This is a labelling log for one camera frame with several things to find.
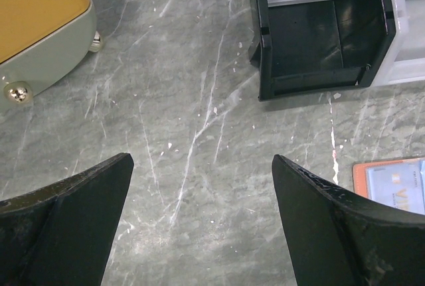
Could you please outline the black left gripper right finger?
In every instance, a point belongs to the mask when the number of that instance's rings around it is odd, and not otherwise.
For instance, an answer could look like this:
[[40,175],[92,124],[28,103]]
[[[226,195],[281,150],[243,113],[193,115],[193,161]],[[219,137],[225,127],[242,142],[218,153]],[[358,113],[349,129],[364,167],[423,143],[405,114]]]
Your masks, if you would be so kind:
[[424,217],[276,155],[272,176],[298,285],[423,285]]

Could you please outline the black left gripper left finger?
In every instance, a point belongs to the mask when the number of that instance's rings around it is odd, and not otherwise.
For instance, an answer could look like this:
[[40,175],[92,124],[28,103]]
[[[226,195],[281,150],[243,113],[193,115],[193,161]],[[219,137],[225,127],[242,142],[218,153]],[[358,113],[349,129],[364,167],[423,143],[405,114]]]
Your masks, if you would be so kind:
[[1,201],[1,284],[100,285],[133,166],[119,153]]

